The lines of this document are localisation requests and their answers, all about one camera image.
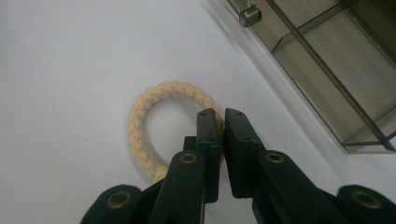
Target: beige rope ring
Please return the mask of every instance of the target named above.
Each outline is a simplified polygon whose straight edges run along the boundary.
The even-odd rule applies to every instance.
[[[128,118],[128,138],[132,154],[138,161],[139,166],[154,178],[154,182],[166,176],[168,167],[161,164],[147,152],[143,141],[143,118],[153,104],[163,98],[181,95],[186,96],[197,103],[202,109],[213,108],[216,111],[216,120],[222,131],[223,119],[219,114],[219,107],[214,103],[212,97],[198,87],[190,83],[164,82],[150,87],[139,95],[132,106]]]

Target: circular screw hole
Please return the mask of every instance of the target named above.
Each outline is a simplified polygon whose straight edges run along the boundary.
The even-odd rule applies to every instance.
[[[196,161],[198,160],[198,157],[195,156],[195,155],[192,154],[192,153],[188,153],[188,154],[182,155],[182,156],[180,157],[180,160],[181,160],[183,163],[193,163],[193,162],[196,162]]]
[[[117,191],[107,199],[107,206],[110,208],[122,208],[130,203],[132,194],[126,190]]]
[[[363,190],[356,189],[352,191],[351,196],[355,202],[367,208],[378,209],[382,206],[381,201],[379,201],[374,195]]]
[[[280,163],[283,162],[283,157],[281,157],[280,155],[276,154],[276,153],[268,153],[265,156],[265,159],[267,159],[268,161],[271,162],[275,162],[275,163]]]

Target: white surface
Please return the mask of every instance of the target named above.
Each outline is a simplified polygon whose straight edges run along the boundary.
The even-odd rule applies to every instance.
[[[396,201],[393,155],[348,156],[225,1],[0,1],[0,223],[79,223],[104,190],[147,188],[126,120],[136,96],[189,81],[244,111],[268,149],[330,193],[345,184]],[[199,108],[172,98],[146,119],[163,161],[195,135]],[[220,199],[205,223],[255,223],[249,200]]]

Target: black plastic part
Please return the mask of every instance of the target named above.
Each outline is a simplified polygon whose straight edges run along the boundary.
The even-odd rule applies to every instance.
[[[395,224],[396,205],[380,193],[358,185],[344,186],[337,196],[356,223]]]
[[[277,211],[262,185],[257,185],[253,198],[252,210],[258,224],[282,224]]]
[[[286,154],[261,153],[257,175],[282,223],[350,223]]]
[[[132,223],[149,223],[151,212],[154,209],[162,185],[163,179],[142,191],[139,204],[136,208],[136,216]]]
[[[206,159],[205,203],[214,203],[219,198],[221,147],[215,110],[209,108],[199,112],[197,114],[196,150],[204,154]]]
[[[256,186],[255,164],[264,151],[259,136],[241,111],[225,110],[224,154],[233,196],[252,198]]]
[[[130,224],[136,219],[140,189],[119,185],[103,192],[91,206],[81,224]]]
[[[149,224],[200,224],[204,213],[205,157],[177,153],[163,181]]]
[[[185,136],[184,137],[184,145],[183,151],[185,150],[195,150],[197,144],[197,137],[196,136]]]

